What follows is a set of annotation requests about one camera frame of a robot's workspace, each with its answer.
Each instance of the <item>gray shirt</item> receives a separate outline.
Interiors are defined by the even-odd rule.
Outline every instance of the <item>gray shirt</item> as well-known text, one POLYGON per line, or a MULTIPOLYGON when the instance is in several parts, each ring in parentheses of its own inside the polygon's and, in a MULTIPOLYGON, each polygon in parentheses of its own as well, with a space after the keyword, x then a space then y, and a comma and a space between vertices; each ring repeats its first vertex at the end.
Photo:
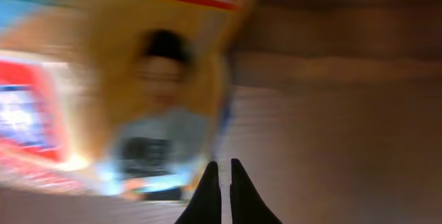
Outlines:
POLYGON ((207 119, 181 107, 163 115, 147 116, 125 124, 117 132, 106 159, 97 164, 98 173, 105 182, 102 193, 108 196, 122 193, 118 155, 127 140, 138 137, 171 142, 166 161, 166 168, 171 174, 145 178, 143 192, 157 192, 187 185, 205 162, 201 148, 208 127, 207 119))

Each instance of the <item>black pointed object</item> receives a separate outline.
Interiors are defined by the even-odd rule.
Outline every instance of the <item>black pointed object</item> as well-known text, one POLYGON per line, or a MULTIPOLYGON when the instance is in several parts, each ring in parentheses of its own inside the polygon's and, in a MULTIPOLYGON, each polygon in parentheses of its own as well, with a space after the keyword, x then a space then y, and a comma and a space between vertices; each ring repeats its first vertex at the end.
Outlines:
POLYGON ((221 190, 218 164, 210 162, 193 197, 175 224, 221 224, 221 190))
POLYGON ((233 224, 281 224, 265 205, 241 162, 231 160, 230 204, 233 224))

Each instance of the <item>food package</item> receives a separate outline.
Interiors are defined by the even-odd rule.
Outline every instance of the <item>food package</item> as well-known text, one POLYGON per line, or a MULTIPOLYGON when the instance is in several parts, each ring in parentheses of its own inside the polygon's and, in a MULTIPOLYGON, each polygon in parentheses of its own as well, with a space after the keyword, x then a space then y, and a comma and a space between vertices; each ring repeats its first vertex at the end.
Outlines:
POLYGON ((255 0, 0 0, 0 183, 188 200, 255 0))

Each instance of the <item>man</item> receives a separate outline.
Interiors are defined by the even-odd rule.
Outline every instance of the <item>man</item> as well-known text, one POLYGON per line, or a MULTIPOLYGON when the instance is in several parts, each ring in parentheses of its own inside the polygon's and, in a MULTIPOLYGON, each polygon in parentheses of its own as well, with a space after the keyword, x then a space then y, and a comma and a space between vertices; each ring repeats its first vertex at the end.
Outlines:
POLYGON ((129 199, 180 200, 182 188, 204 164, 201 149, 208 121, 180 106, 182 83, 191 67, 183 39, 158 30, 136 60, 136 76, 154 113, 125 124, 99 171, 106 195, 129 199))

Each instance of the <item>light blue shirt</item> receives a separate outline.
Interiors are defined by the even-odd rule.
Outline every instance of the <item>light blue shirt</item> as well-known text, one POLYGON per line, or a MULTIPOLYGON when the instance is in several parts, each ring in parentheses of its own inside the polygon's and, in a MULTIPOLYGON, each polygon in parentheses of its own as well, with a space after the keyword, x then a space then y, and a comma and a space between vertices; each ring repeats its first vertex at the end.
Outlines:
POLYGON ((157 192, 189 184, 200 165, 206 163, 201 148, 208 127, 207 119, 185 108, 174 108, 163 115, 147 116, 125 124, 117 132, 115 143, 106 159, 97 164, 97 172, 104 181, 103 195, 112 196, 123 191, 117 156, 130 138, 171 142, 171 152, 166 162, 166 168, 171 174, 145 178, 146 186, 141 189, 143 192, 157 192))

